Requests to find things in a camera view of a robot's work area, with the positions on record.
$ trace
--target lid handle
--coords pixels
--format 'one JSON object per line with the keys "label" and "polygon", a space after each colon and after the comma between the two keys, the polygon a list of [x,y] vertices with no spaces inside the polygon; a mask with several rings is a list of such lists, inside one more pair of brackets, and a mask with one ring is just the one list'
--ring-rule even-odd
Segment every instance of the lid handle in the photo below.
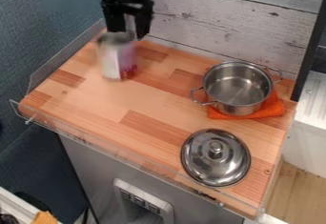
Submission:
{"label": "lid handle", "polygon": [[214,141],[210,143],[209,157],[211,159],[218,159],[222,157],[223,145],[220,142]]}

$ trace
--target orange pad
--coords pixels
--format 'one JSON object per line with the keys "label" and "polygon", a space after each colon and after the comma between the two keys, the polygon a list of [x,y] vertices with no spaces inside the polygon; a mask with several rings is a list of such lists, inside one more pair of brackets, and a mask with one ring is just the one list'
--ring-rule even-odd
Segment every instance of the orange pad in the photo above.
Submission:
{"label": "orange pad", "polygon": [[244,116],[227,115],[217,111],[212,106],[208,107],[207,112],[208,112],[208,116],[211,119],[255,119],[255,118],[283,115],[285,113],[285,107],[282,100],[278,98],[277,93],[272,92],[271,96],[265,101],[261,109],[258,112],[249,115],[244,115]]}
{"label": "orange pad", "polygon": [[57,224],[57,220],[49,212],[39,212],[31,224]]}

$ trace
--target metal pot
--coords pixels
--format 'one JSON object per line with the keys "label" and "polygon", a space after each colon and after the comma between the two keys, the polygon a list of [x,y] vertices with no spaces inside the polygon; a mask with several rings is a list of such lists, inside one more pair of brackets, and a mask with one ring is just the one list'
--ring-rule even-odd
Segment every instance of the metal pot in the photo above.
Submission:
{"label": "metal pot", "polygon": [[[274,83],[283,79],[280,70],[264,68],[241,61],[227,61],[213,66],[205,74],[203,87],[191,91],[191,99],[201,106],[211,105],[229,115],[257,112],[271,95]],[[276,71],[278,79],[273,81],[267,70]],[[194,99],[194,92],[203,89],[211,102],[203,103]]]}

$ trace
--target stainless steel lid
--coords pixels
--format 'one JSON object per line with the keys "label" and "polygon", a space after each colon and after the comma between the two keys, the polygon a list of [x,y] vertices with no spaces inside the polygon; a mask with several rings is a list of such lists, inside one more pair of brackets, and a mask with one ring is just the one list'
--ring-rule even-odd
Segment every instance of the stainless steel lid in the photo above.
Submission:
{"label": "stainless steel lid", "polygon": [[182,147],[181,160],[191,177],[213,187],[233,185],[251,166],[246,145],[231,133],[217,129],[192,134]]}

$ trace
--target butcher block surface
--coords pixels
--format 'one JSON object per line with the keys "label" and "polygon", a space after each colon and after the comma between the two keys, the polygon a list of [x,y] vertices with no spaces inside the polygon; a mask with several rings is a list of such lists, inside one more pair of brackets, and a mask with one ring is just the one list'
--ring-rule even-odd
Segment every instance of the butcher block surface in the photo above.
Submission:
{"label": "butcher block surface", "polygon": [[[295,112],[295,103],[289,100],[294,82],[283,80],[275,85],[286,106],[281,117],[212,120],[189,94],[201,86],[205,71],[215,60],[142,41],[137,44],[137,63],[139,71],[131,80],[104,78],[91,41],[28,94],[19,110],[50,129],[254,218]],[[200,99],[205,99],[204,94],[197,95]],[[253,163],[239,184],[209,188],[184,171],[180,161],[183,142],[191,133],[207,128],[231,132],[248,146]]]}

